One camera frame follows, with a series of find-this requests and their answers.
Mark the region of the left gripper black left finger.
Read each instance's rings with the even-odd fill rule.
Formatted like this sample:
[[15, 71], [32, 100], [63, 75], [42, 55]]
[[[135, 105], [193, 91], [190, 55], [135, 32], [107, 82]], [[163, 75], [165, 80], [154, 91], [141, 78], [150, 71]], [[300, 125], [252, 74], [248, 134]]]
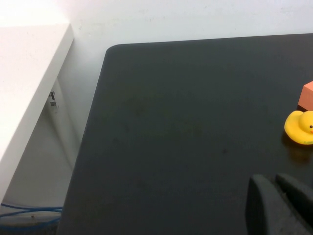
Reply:
[[272, 180], [251, 176], [246, 199], [246, 227], [249, 235], [304, 235], [306, 224], [291, 208]]

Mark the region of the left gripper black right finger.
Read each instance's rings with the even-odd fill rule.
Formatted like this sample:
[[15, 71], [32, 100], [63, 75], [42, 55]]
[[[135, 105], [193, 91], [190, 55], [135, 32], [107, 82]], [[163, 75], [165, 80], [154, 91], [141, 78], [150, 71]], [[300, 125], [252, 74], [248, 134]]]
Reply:
[[288, 174], [277, 174], [275, 181], [294, 211], [298, 221], [313, 234], [313, 189]]

